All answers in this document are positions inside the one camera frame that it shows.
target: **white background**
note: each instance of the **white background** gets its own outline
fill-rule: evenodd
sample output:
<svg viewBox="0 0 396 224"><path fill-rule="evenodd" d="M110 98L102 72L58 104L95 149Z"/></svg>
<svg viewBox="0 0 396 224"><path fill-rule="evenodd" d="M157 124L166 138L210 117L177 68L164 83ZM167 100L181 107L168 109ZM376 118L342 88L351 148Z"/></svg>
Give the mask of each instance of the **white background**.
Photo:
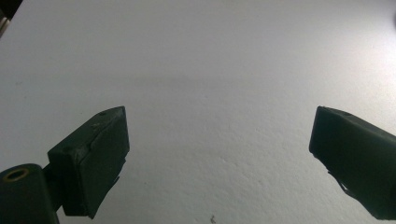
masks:
<svg viewBox="0 0 396 224"><path fill-rule="evenodd" d="M0 170L125 105L94 220L380 223L308 151L318 105L396 133L396 1L24 0L0 39Z"/></svg>

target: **screw hole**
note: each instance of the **screw hole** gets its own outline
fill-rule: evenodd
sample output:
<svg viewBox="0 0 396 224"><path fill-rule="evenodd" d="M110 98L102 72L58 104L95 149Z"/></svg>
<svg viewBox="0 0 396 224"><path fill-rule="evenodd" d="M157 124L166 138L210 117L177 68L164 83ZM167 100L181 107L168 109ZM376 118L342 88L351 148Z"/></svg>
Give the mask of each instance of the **screw hole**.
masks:
<svg viewBox="0 0 396 224"><path fill-rule="evenodd" d="M28 169L20 168L9 172L6 176L3 177L3 180L6 182L15 182L26 177L28 174L29 174Z"/></svg>

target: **white textured surface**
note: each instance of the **white textured surface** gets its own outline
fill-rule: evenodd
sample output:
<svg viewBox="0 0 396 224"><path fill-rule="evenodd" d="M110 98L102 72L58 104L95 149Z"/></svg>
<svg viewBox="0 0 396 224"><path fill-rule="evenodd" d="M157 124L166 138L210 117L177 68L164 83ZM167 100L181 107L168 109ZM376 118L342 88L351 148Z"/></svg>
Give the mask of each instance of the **white textured surface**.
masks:
<svg viewBox="0 0 396 224"><path fill-rule="evenodd" d="M125 105L94 219L376 223L308 152L318 105L396 133L395 1L24 0L0 39L0 170Z"/></svg>

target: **white surface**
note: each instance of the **white surface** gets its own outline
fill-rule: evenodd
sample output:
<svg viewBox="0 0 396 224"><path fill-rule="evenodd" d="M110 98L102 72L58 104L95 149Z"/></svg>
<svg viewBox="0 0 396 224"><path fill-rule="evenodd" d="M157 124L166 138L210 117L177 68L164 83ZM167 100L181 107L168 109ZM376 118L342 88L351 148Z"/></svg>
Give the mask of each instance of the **white surface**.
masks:
<svg viewBox="0 0 396 224"><path fill-rule="evenodd" d="M396 133L395 1L24 0L0 39L0 170L125 105L96 218L379 223L308 152L318 105Z"/></svg>

